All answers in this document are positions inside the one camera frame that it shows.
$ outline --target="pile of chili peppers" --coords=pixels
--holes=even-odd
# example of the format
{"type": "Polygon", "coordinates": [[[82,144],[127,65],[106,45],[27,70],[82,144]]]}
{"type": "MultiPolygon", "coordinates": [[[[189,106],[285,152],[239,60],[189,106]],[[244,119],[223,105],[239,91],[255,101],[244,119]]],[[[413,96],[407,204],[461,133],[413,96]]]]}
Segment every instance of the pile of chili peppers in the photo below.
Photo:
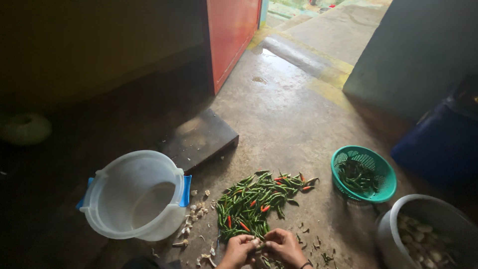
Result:
{"type": "Polygon", "coordinates": [[[305,180],[302,173],[291,177],[279,172],[279,177],[273,178],[269,170],[262,170],[227,188],[216,204],[219,236],[227,241],[248,234],[264,240],[263,236],[270,230],[268,214],[275,210],[279,218],[284,218],[282,209],[286,202],[299,205],[292,197],[299,190],[314,189],[309,185],[315,180],[318,178],[305,180]]]}
{"type": "Polygon", "coordinates": [[[375,173],[363,163],[348,158],[338,164],[340,181],[353,192],[378,192],[379,182],[375,173]]]}

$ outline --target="translucent plastic container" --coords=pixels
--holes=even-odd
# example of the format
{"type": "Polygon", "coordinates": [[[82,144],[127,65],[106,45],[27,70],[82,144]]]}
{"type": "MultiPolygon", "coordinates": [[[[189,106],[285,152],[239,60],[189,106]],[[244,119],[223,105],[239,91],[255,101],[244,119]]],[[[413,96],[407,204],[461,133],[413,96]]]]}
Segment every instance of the translucent plastic container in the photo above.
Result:
{"type": "Polygon", "coordinates": [[[185,218],[190,183],[166,155],[131,152],[96,172],[80,211],[106,237],[162,240],[185,218]]]}

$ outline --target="teal colander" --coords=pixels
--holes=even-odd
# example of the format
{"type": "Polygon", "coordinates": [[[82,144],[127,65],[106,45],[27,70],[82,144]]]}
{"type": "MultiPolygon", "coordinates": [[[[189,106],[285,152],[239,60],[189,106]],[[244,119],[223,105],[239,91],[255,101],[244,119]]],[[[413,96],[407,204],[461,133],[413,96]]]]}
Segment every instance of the teal colander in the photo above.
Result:
{"type": "Polygon", "coordinates": [[[332,181],[337,188],[349,198],[357,201],[386,202],[397,190],[397,177],[390,164],[382,156],[362,146],[345,146],[337,150],[330,161],[330,168],[332,169],[332,181]],[[360,161],[375,172],[375,178],[379,182],[378,192],[358,193],[345,187],[338,177],[337,170],[338,164],[347,158],[360,161]]]}

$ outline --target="black wristband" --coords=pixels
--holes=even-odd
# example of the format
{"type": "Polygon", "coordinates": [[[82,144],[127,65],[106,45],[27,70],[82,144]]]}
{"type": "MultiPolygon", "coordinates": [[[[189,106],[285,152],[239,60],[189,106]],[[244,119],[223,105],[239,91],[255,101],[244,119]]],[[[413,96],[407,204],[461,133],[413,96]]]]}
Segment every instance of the black wristband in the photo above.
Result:
{"type": "Polygon", "coordinates": [[[309,259],[307,259],[307,260],[308,260],[308,262],[304,263],[304,265],[302,265],[302,267],[300,267],[300,269],[304,269],[304,267],[305,267],[307,264],[309,264],[310,266],[312,266],[312,268],[314,268],[314,266],[312,265],[312,262],[311,262],[309,259]]]}

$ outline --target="red door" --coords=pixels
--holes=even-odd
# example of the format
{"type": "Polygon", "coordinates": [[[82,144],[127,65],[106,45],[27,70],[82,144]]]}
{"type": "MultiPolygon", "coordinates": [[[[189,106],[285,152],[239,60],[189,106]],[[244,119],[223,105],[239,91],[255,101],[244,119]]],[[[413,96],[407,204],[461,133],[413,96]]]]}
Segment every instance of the red door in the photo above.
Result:
{"type": "Polygon", "coordinates": [[[214,94],[257,30],[261,0],[207,0],[214,94]]]}

